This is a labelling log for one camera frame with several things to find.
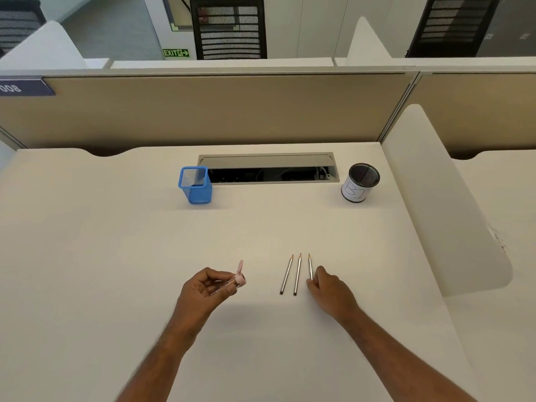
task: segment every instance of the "pink cap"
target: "pink cap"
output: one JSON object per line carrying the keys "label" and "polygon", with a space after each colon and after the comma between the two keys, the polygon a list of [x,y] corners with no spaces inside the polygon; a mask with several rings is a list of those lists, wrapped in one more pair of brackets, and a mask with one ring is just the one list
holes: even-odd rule
{"label": "pink cap", "polygon": [[235,280],[238,286],[245,285],[245,276],[242,275],[242,266],[244,265],[244,260],[241,259],[238,263],[238,270],[236,271]]}

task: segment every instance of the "person's left arm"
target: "person's left arm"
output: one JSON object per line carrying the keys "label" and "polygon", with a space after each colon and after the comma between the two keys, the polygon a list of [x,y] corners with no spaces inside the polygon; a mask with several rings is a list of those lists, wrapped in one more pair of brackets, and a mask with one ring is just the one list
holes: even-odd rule
{"label": "person's left arm", "polygon": [[236,293],[229,284],[210,296],[221,281],[234,276],[205,268],[182,287],[169,323],[116,402],[166,402],[181,359],[215,308]]}

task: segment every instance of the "blue square pencil cup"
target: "blue square pencil cup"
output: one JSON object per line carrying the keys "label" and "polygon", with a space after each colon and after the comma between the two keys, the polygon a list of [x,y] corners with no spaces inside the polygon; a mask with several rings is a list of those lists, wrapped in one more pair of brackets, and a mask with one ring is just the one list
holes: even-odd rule
{"label": "blue square pencil cup", "polygon": [[185,166],[181,169],[178,187],[193,205],[210,203],[212,200],[212,183],[206,166]]}

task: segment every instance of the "hand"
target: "hand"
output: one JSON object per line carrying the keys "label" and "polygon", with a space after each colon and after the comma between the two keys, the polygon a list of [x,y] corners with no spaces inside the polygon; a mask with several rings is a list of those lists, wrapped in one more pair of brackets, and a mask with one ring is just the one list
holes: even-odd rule
{"label": "hand", "polygon": [[172,331],[184,340],[186,346],[184,351],[193,345],[215,308],[236,293],[236,285],[229,284],[210,296],[221,283],[234,275],[233,272],[205,268],[182,286],[181,294],[166,330]]}
{"label": "hand", "polygon": [[316,269],[313,280],[307,280],[307,287],[318,306],[343,327],[361,311],[350,288],[323,266]]}

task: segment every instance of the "black mesh chair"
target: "black mesh chair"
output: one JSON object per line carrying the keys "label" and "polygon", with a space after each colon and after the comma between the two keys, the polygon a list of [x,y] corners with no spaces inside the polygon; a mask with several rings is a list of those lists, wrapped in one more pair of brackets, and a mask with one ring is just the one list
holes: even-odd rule
{"label": "black mesh chair", "polygon": [[406,58],[475,57],[500,0],[428,0]]}
{"label": "black mesh chair", "polygon": [[190,0],[197,59],[266,59],[264,0]]}
{"label": "black mesh chair", "polygon": [[0,0],[0,58],[46,23],[39,0]]}

